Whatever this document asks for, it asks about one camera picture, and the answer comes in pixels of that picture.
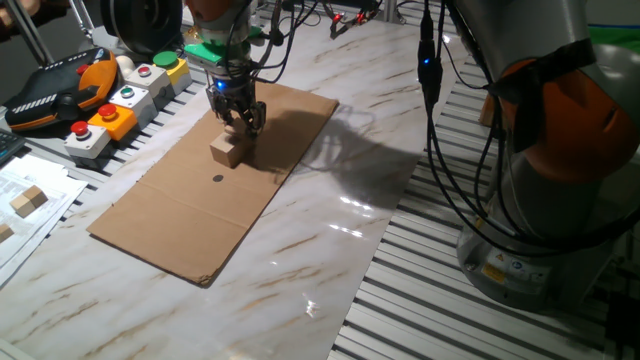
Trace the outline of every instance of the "white marble surface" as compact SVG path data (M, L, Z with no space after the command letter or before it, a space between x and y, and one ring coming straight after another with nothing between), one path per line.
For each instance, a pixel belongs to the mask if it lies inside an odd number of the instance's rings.
M417 42L299 29L280 83L341 106L207 289L84 230L208 110L197 94L0 290L0 338L35 359L326 359L425 144Z

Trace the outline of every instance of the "cardboard sheet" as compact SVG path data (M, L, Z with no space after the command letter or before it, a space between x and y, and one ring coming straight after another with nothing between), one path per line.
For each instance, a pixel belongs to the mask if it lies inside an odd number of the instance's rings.
M267 121L238 167L213 161L209 143L223 126L208 112L89 232L179 277L209 284L338 105L280 85L257 84L256 95L267 104Z

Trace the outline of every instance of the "white paper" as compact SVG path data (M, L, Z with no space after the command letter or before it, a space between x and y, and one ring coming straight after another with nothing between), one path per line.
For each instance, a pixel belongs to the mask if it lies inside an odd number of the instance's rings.
M0 171L0 224L8 224L14 232L0 243L0 287L42 243L86 187L86 182L67 175L62 165L30 155L14 159ZM22 219L9 203L32 185L38 186L48 200Z

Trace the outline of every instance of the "wooden block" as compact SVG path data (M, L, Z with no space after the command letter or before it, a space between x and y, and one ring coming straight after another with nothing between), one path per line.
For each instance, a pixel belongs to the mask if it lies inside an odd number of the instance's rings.
M46 203L47 200L49 200L47 199L47 195L45 195L44 192L35 185L27 189L27 191L23 192L22 195L29 199L29 201L31 201L36 209L39 208L40 205Z
M7 224L0 225L0 243L7 240L13 235L13 230Z
M35 209L47 202L47 196L37 186L32 186L11 201L11 207L18 215L25 218Z
M233 169L253 147L253 141L244 136L223 132L209 144L209 147L213 160Z
M24 194L20 194L17 198L13 199L13 201L11 202L11 207L16 211L18 215L23 218L29 216L29 214L31 214L36 209L36 207L33 206L31 201L27 199Z

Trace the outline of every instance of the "red button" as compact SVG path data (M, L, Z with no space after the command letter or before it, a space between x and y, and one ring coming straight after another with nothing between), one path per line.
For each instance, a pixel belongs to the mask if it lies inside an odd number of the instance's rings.
M77 121L71 125L71 131L73 131L76 136L83 136L89 132L89 125L86 121Z
M100 116L102 117L109 117L115 113L116 113L116 106L113 104L102 105L100 106L100 109L98 109L98 114L100 114Z
M85 71L87 71L88 68L89 68L89 65L87 64L81 65L79 68L76 69L76 73L78 73L78 75L82 75L84 74Z

